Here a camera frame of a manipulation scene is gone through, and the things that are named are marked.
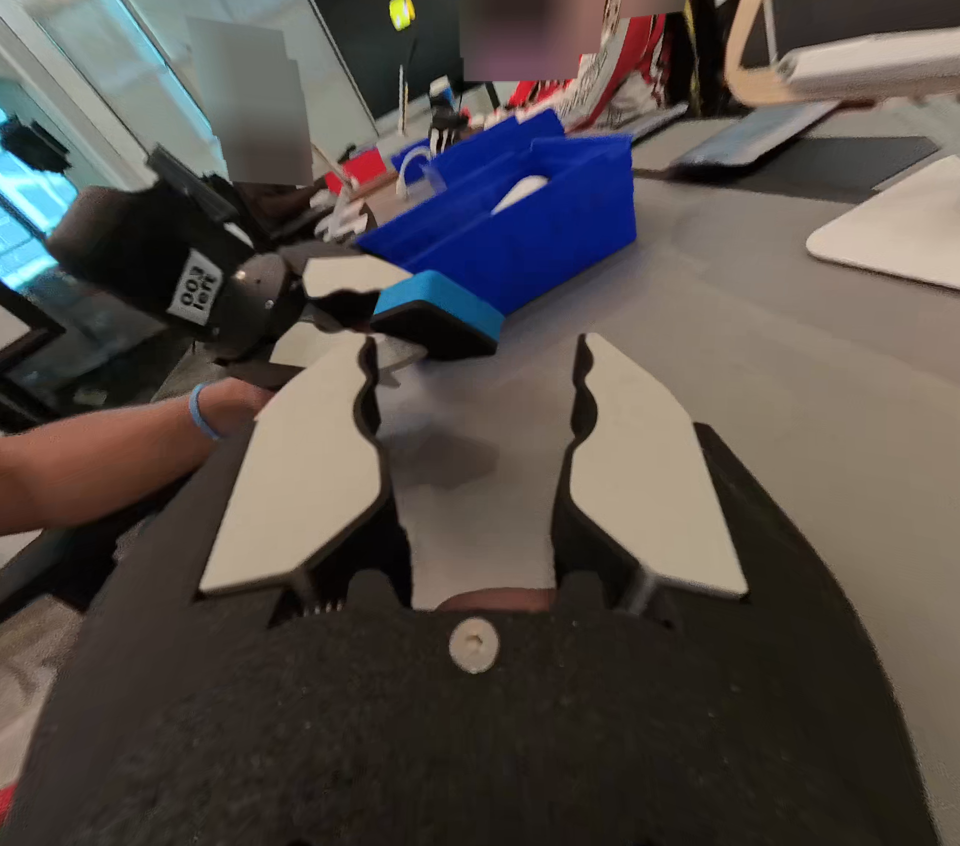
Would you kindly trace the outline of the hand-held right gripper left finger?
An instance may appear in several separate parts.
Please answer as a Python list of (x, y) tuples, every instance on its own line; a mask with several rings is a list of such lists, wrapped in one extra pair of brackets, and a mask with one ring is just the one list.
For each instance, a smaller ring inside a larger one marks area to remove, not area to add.
[(309, 571), (386, 497), (364, 402), (378, 383), (371, 336), (341, 336), (255, 421), (198, 582), (204, 596), (285, 587), (321, 597)]

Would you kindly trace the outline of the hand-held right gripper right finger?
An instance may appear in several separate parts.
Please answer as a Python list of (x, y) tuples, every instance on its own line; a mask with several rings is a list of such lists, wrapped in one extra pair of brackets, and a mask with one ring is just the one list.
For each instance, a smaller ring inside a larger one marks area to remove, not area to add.
[(572, 384), (554, 500), (557, 588), (591, 573), (604, 599), (662, 588), (743, 598), (749, 585), (686, 409), (598, 333), (579, 336)]

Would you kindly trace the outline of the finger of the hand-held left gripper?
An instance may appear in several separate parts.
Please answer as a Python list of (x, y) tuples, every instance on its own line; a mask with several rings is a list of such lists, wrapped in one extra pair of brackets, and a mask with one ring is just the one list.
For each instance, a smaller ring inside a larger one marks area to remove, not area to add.
[(427, 357), (425, 347), (386, 334), (346, 329), (325, 332), (316, 324), (298, 322), (274, 344), (269, 363), (280, 367), (305, 369), (333, 348), (342, 345), (348, 338), (374, 341), (379, 383), (386, 387), (398, 387), (400, 372)]
[(319, 302), (338, 293), (380, 293), (411, 274), (373, 255), (328, 255), (306, 262), (301, 276), (304, 295)]

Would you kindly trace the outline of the blue black whiteboard eraser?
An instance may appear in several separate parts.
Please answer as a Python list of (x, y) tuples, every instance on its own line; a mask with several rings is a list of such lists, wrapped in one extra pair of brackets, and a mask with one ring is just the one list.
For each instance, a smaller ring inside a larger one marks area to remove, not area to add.
[(495, 355), (503, 322), (485, 300), (427, 271), (383, 290), (368, 325), (374, 333), (422, 347), (428, 359), (455, 362)]

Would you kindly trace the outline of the blue plastic bin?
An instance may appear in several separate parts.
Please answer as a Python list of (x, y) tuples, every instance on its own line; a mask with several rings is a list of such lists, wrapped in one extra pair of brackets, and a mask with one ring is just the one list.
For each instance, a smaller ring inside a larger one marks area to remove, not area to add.
[[(521, 179), (550, 183), (505, 211)], [(397, 215), (357, 241), (411, 274), (433, 271), (504, 316), (637, 239), (630, 138), (536, 139)]]
[(536, 139), (564, 138), (565, 128), (552, 108), (523, 121), (509, 118), (478, 132), (436, 156), (424, 168), (435, 191), (451, 188), (504, 156), (528, 150)]

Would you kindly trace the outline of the person's left forearm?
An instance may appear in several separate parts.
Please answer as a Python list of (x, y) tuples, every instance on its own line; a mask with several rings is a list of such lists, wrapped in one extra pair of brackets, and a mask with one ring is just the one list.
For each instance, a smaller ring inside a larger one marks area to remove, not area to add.
[(1, 534), (73, 528), (198, 468), (213, 440), (187, 397), (90, 413), (1, 439)]

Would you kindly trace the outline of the blue wristband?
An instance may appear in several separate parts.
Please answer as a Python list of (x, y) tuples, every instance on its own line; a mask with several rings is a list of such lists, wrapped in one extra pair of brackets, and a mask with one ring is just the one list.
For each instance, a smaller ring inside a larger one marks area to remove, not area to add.
[(188, 411), (191, 420), (198, 429), (199, 432), (202, 432), (208, 439), (213, 442), (219, 442), (222, 440), (223, 435), (208, 421), (201, 404), (201, 396), (203, 392), (214, 385), (213, 382), (207, 381), (198, 383), (193, 387), (188, 396)]

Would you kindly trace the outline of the black office chair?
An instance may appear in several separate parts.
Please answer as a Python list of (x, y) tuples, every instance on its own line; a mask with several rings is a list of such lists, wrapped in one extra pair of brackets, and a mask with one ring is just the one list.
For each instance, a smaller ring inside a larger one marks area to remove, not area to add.
[(215, 173), (196, 175), (161, 144), (152, 148), (146, 165), (175, 191), (197, 204), (215, 223), (238, 227), (243, 224), (243, 203), (228, 180)]

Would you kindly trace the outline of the white device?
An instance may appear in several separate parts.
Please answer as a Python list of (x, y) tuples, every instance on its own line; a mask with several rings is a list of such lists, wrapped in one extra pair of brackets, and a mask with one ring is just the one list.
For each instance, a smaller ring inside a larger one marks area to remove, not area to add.
[(548, 186), (550, 180), (543, 175), (531, 175), (518, 181), (493, 207), (491, 215), (497, 215), (518, 204)]

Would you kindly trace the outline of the dark grey flat case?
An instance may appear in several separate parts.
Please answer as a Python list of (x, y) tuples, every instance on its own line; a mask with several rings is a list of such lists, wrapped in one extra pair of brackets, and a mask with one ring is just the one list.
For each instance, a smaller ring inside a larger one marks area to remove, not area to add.
[(690, 110), (687, 102), (678, 103), (669, 108), (659, 109), (642, 115), (640, 118), (630, 122), (626, 128), (626, 134), (630, 137), (632, 146), (638, 145), (654, 135), (663, 132), (667, 128), (675, 125), (681, 119), (684, 119)]

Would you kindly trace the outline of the dark flat mat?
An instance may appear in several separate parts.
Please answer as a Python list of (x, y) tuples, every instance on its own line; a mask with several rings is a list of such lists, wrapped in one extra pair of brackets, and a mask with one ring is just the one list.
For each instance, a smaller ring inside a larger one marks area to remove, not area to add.
[(667, 171), (692, 175), (748, 169), (819, 124), (841, 104), (827, 100), (757, 108), (674, 158)]

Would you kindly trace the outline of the black wall screen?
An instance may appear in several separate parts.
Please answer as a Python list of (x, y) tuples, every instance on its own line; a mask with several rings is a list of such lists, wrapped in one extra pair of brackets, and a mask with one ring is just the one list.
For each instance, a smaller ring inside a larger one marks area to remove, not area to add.
[(446, 76), (463, 90), (459, 0), (314, 0), (375, 119), (397, 110), (399, 74), (410, 98)]

